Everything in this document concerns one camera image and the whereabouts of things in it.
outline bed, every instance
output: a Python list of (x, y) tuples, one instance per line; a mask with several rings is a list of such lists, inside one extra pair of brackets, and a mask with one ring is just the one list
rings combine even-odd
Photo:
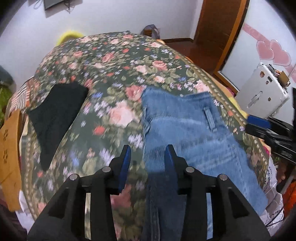
[[(40, 146), (26, 110), (36, 108), (53, 85), (78, 81), (89, 94), (65, 134), (48, 171), (40, 166)], [(208, 91), (229, 131), (245, 149), (258, 182), (266, 182), (269, 153), (256, 137), (244, 132), (246, 113), (231, 93), (185, 56), (150, 37), (116, 32), (86, 36), (55, 47), (35, 76), (22, 89), (24, 130), (20, 142), (22, 191), (36, 219), (46, 203), (72, 173), (93, 174), (118, 156), (124, 144), (132, 148), (132, 164), (123, 193), (112, 196), (119, 240), (136, 240), (144, 222), (145, 181), (142, 161), (141, 92), (146, 86), (175, 95)], [(7, 115), (16, 108), (12, 100)], [(86, 237), (90, 238), (90, 196), (86, 200)]]

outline pink stripe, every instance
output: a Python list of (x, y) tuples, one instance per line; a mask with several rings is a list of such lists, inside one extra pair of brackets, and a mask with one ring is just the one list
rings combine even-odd
[[(266, 45), (267, 48), (269, 48), (270, 41), (264, 37), (261, 33), (259, 33), (256, 29), (252, 28), (250, 25), (247, 23), (244, 23), (242, 30), (251, 35), (254, 39), (257, 41), (263, 41)], [(285, 69), (287, 70), (288, 74), (291, 74), (292, 71), (293, 73), (290, 75), (290, 77), (294, 80), (296, 83), (296, 69), (294, 69), (294, 66), (291, 64), (289, 66), (285, 66)]]

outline silver screw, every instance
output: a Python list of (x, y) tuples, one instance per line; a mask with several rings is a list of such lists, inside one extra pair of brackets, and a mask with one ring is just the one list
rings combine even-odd
[(226, 181), (228, 179), (228, 177), (225, 175), (225, 174), (220, 174), (219, 175), (219, 178), (222, 180), (222, 181)]
[(70, 178), (70, 180), (74, 181), (76, 178), (78, 178), (78, 175), (77, 174), (71, 174), (69, 178)]
[(111, 167), (103, 167), (102, 168), (103, 172), (110, 172), (111, 171)]
[(193, 167), (186, 167), (186, 172), (188, 173), (193, 173), (194, 172), (194, 168)]

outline black cloth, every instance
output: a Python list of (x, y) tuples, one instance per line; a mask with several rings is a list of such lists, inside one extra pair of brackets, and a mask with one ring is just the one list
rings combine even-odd
[(49, 168), (87, 93), (88, 88), (77, 82), (57, 84), (40, 106), (28, 112), (41, 147), (40, 164), (44, 171)]

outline dark blue denim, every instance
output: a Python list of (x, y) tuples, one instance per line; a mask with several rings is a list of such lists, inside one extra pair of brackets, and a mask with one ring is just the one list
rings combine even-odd
[[(174, 96), (148, 87), (142, 94), (144, 162), (148, 172), (146, 222), (142, 240), (179, 241), (186, 196), (177, 195), (177, 182), (165, 170), (164, 151), (172, 144), (178, 156), (203, 174), (230, 177), (260, 215), (267, 198), (248, 165), (245, 151), (223, 123), (209, 93)], [(212, 237), (212, 211), (207, 199), (208, 238)]]

